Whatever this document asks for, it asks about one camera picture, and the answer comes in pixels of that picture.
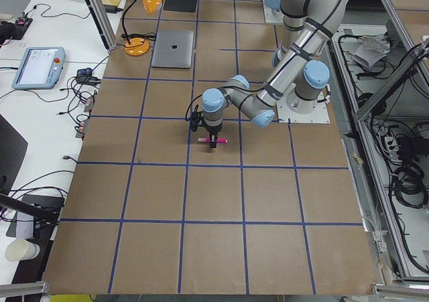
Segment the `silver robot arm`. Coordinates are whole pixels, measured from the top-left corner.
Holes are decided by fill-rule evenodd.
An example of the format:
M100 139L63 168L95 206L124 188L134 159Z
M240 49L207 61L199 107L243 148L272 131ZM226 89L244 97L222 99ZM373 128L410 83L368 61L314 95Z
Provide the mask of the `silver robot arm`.
M234 105L252 123L266 127L273 120L276 103L283 97L292 101L290 109L310 113L330 72L316 59L343 20L349 0L276 0L283 15L284 35L273 56L273 72L258 90L250 90L241 75L200 95L200 105L189 108L186 119L190 130L203 127L210 147L218 143L223 113Z

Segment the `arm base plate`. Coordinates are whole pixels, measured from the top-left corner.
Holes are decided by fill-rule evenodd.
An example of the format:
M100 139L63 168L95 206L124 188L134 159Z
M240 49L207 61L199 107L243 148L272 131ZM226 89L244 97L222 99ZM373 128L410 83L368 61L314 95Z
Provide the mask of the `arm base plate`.
M327 104L330 102L330 85L319 90L316 100L305 101L291 84L276 104L278 121L282 123L330 124Z
M283 14L281 11L263 6L264 20L266 24L278 25L283 23Z

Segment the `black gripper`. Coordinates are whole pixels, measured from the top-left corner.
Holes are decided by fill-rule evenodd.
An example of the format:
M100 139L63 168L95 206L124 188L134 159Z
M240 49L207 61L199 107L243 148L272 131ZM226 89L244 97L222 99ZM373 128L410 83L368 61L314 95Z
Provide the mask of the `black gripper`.
M216 148L218 133L222 130L223 124L220 123L215 126L210 126L204 120L202 111L193 112L190 115L190 130L192 132L197 132L199 127L203 127L208 131L210 148Z

